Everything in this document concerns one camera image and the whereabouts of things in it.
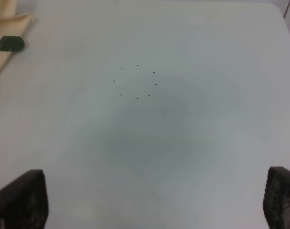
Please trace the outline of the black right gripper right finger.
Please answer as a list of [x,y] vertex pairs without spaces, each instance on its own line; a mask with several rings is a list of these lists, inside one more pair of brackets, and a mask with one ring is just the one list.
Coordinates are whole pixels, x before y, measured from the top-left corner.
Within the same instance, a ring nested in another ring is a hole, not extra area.
[[290,170],[269,168],[263,211],[270,229],[290,229]]

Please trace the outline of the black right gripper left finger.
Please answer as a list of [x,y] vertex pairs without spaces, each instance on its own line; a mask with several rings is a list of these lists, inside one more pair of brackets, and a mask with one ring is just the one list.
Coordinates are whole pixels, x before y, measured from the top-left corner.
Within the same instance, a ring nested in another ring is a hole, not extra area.
[[0,229],[43,229],[48,215],[43,170],[29,170],[0,190]]

